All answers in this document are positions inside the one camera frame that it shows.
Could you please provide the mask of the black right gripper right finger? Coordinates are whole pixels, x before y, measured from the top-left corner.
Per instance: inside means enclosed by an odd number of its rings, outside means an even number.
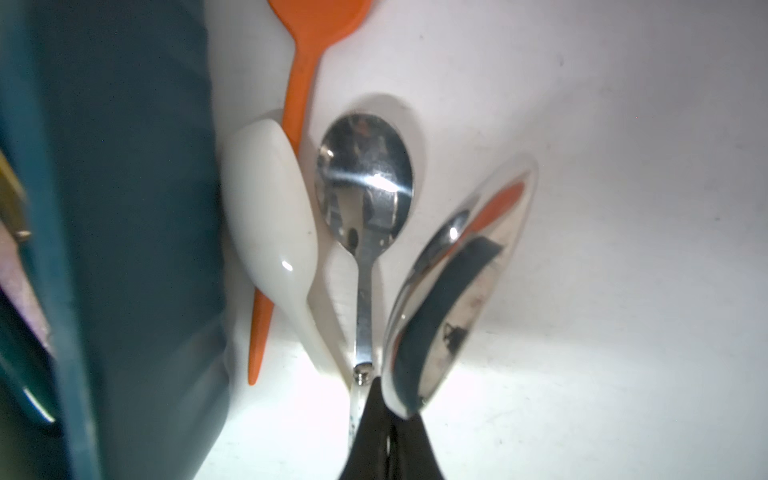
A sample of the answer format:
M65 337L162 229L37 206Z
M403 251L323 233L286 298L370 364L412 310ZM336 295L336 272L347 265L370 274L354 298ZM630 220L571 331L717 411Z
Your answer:
M419 415L414 415L407 420L394 415L390 440L390 479L444 479L424 422Z

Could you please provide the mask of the large silver spoon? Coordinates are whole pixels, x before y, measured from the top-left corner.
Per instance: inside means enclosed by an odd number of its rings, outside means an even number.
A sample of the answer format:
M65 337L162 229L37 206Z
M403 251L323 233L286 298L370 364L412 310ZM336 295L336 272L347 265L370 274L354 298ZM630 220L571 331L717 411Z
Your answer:
M499 165L447 215L396 298L383 344L383 398L409 419L430 402L507 268L527 220L538 162Z

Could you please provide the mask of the silver spoon pink handle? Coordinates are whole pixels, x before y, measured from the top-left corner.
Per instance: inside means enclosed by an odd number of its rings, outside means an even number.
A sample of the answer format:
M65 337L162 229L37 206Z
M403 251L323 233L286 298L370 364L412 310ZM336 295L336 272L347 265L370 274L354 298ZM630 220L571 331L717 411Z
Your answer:
M23 269L18 246L4 225L1 225L1 288L43 348L55 355L50 324Z

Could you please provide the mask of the orange plastic spoon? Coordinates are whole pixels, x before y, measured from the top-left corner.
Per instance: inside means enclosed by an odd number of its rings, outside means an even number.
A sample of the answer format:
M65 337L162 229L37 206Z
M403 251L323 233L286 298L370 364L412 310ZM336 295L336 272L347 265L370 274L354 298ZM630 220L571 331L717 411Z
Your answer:
M295 42L282 126L298 155L307 102L323 53L352 34L371 9L370 0L270 0L273 12ZM258 288L254 290L248 351L248 384L255 385L266 349L274 304Z

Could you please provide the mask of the small silver spoon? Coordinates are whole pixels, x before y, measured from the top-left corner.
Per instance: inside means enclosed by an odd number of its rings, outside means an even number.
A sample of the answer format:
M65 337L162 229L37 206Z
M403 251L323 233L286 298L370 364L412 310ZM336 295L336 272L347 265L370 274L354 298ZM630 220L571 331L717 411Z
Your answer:
M407 221L413 185L406 145L382 117L350 113L337 119L325 133L316 161L316 198L331 235L354 257L358 270L350 444L355 441L376 376L372 326L374 264L394 243Z

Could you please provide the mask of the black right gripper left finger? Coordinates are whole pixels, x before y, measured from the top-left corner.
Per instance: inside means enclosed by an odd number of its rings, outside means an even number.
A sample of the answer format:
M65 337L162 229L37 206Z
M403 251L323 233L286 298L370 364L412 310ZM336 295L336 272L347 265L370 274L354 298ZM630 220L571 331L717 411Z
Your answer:
M389 455L390 412L384 402L381 379L371 384L368 399L340 480L386 480Z

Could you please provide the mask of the gold spoon green handle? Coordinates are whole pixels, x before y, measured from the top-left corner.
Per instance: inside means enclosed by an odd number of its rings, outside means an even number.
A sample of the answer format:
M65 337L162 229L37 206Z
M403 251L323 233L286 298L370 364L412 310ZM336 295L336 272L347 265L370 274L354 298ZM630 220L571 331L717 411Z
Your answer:
M1 221L17 244L31 237L25 217L25 190L4 153L1 153Z

